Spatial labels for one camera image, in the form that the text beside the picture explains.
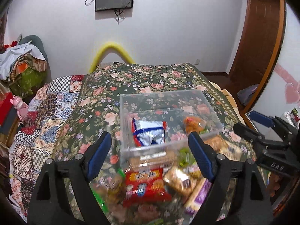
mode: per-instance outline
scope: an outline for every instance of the red box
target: red box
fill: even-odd
[[[13,107],[10,103],[10,99],[13,99],[13,94],[11,92],[6,93],[3,99],[0,99],[0,126],[3,125],[9,110]]]

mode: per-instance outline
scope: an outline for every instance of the blue gripper pad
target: blue gripper pad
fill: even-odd
[[[258,122],[259,124],[262,124],[268,128],[272,128],[274,126],[274,122],[270,117],[267,117],[259,112],[252,111],[249,113],[249,117],[251,120]]]
[[[92,146],[96,147],[96,145],[98,145],[98,148],[94,151],[93,156],[88,161],[88,172],[86,175],[88,181],[91,181],[98,176],[103,162],[112,145],[111,135],[108,132],[104,132],[97,140],[97,142],[94,145],[89,146],[88,149]]]
[[[206,145],[197,132],[190,133],[188,146],[202,172],[203,177],[212,182],[217,174],[216,152],[210,145]]]

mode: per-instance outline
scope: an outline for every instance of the wooden door frame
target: wooden door frame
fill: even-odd
[[[248,9],[250,9],[250,4],[251,4],[251,0],[248,0],[247,1],[247,11],[248,11]],[[245,106],[245,108],[240,112],[240,115],[242,116],[245,123],[253,129],[255,129],[255,126],[249,120],[249,117],[247,116],[247,113],[254,107],[256,101],[258,100],[258,98],[262,94],[263,90],[265,89],[265,87],[266,87],[266,85],[267,85],[267,83],[268,83],[268,81],[269,81],[269,79],[272,75],[272,72],[274,70],[274,67],[276,65],[276,62],[277,62],[277,59],[279,57],[280,50],[281,50],[281,47],[282,47],[282,42],[283,42],[284,32],[285,32],[285,25],[286,25],[286,18],[287,18],[286,2],[285,2],[285,0],[280,0],[279,26],[278,26],[277,37],[276,37],[276,41],[275,41],[275,45],[274,45],[274,49],[273,49],[273,54],[270,58],[268,67],[267,67],[267,69],[266,69],[266,71],[265,71],[265,73],[262,77],[262,80],[260,81],[255,93],[253,94],[251,100],[248,102],[248,104]],[[247,19],[247,17],[245,18],[244,27],[247,25],[246,24],[247,23],[246,19]]]
[[[247,0],[247,8],[246,8],[246,16],[245,16],[245,22],[244,22],[244,26],[243,26],[243,31],[242,31],[242,35],[241,35],[241,39],[240,39],[240,43],[238,45],[238,47],[242,47],[243,44],[244,44],[244,41],[245,41],[245,36],[246,36],[246,29],[248,27],[248,21],[249,21],[249,14],[250,14],[250,7],[251,7],[251,0]],[[234,60],[233,60],[233,63],[232,63],[232,66],[230,68],[230,71],[229,71],[229,77],[232,76],[233,72],[234,72],[234,69],[236,67],[236,64],[237,64],[237,60],[235,60],[236,58],[239,58],[239,55],[241,54],[241,50],[237,50],[236,52],[236,55],[234,57]]]

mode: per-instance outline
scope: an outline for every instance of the patchwork quilt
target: patchwork quilt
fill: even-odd
[[[25,217],[38,175],[76,106],[83,77],[59,77],[42,87],[28,106],[27,125],[16,134],[9,150],[12,198]]]

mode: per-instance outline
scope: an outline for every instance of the red snack bag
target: red snack bag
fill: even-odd
[[[171,200],[165,191],[163,169],[145,170],[126,173],[126,197],[123,206],[133,203],[147,203]]]

